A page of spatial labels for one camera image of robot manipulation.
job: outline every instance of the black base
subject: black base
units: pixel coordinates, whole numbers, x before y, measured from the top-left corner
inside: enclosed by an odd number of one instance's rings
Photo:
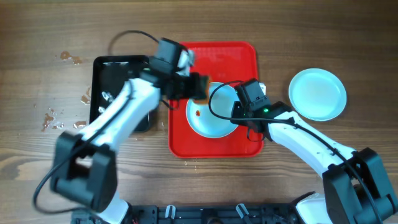
[[[270,203],[260,206],[246,206],[252,224],[298,224],[301,223],[293,203]],[[175,218],[166,218],[166,208],[156,206],[132,206],[131,223],[139,224],[243,224],[235,206],[176,207]],[[89,213],[74,212],[72,224],[105,224]]]

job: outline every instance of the light blue plate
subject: light blue plate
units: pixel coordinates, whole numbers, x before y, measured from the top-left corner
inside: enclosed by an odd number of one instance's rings
[[[314,121],[337,117],[347,103],[342,82],[319,68],[309,68],[294,76],[289,85],[289,98],[297,112]]]
[[[209,94],[221,84],[218,82],[210,83]],[[235,101],[239,101],[235,89],[226,85],[214,94],[211,100],[211,109],[218,115],[230,118]],[[188,100],[186,114],[191,128],[206,138],[222,138],[231,134],[238,127],[228,120],[212,115],[208,104],[198,105],[192,100]]]

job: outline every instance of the black mount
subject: black mount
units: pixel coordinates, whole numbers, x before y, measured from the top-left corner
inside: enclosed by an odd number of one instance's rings
[[[269,203],[247,206],[248,215],[241,218],[236,206],[175,207],[174,215],[167,207],[131,206],[131,219],[125,223],[139,224],[299,224],[303,223],[292,203]],[[84,211],[73,212],[71,224],[105,224],[104,221]]]
[[[348,160],[369,189],[383,220],[395,214],[398,199],[380,156],[370,148],[354,152]],[[326,207],[333,223],[377,223],[362,186],[353,185],[353,176],[344,165],[331,165],[323,173]]]
[[[185,46],[172,40],[162,38],[156,54],[149,58],[147,70],[139,77],[160,88],[161,94],[168,100],[207,99],[208,76],[190,73],[189,76],[177,74],[180,71],[178,61]]]
[[[68,158],[81,144],[83,144],[81,135],[63,132],[57,139],[53,166]],[[92,158],[91,167],[77,163],[79,157]],[[105,210],[117,186],[114,151],[107,145],[97,147],[92,144],[61,166],[51,177],[50,182],[52,191],[96,212]]]
[[[260,87],[259,82],[253,78],[241,84],[238,84],[234,88],[238,95],[239,101],[234,102],[231,117],[232,118],[270,118],[274,119],[278,115],[291,112],[291,107],[285,103],[278,101],[277,103],[271,104]],[[261,133],[264,140],[267,138],[272,141],[267,121],[231,121],[233,124],[247,126],[248,127],[248,139],[250,130],[255,133]]]

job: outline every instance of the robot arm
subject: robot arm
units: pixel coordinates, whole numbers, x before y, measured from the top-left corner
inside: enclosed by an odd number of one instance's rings
[[[105,112],[78,134],[78,136],[81,136],[79,141],[87,141],[99,129],[106,127],[98,137],[92,140],[90,144],[92,151],[90,152],[88,149],[82,155],[93,158],[93,165],[85,170],[88,175],[84,176],[79,172],[74,172],[76,169],[84,171],[84,167],[71,162],[69,163],[67,178],[62,178],[59,172],[54,175],[52,190],[86,205],[93,210],[92,213],[95,213],[97,217],[107,223],[117,224],[130,220],[129,204],[120,199],[119,192],[116,191],[115,158],[120,144],[128,138],[139,121],[150,110],[156,109],[159,100],[160,88],[154,87],[151,82],[141,78],[132,78],[126,81],[118,97]],[[116,114],[117,116],[112,122],[106,125]],[[73,135],[63,133],[57,142],[68,141],[68,138],[73,138]],[[110,156],[101,150],[104,146],[109,151],[107,153],[111,152]],[[59,161],[61,159],[60,151],[65,152],[66,148],[63,144],[62,146],[57,144],[56,150],[56,160]],[[97,175],[100,177],[108,176],[110,179],[100,178],[101,180],[96,180]],[[101,189],[96,189],[96,185],[101,186]]]
[[[239,101],[234,104],[231,122],[290,149],[322,177],[325,197],[310,196],[296,207],[306,223],[377,223],[376,212],[381,220],[397,212],[398,199],[373,150],[357,152],[338,144],[284,103],[272,105],[257,80],[241,83],[235,90]],[[360,178],[363,184],[353,186],[353,178]]]

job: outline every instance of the black tray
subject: black tray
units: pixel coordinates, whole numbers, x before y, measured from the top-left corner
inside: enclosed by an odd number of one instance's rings
[[[91,84],[91,105],[90,123],[99,115],[98,108],[107,108],[109,102],[102,97],[102,92],[110,93],[116,98],[124,82],[129,79],[129,72],[138,72],[144,63],[148,63],[149,58],[145,55],[126,55],[126,56],[100,56],[93,63],[93,81]],[[154,123],[157,110],[151,111],[138,124],[134,132],[145,132]]]

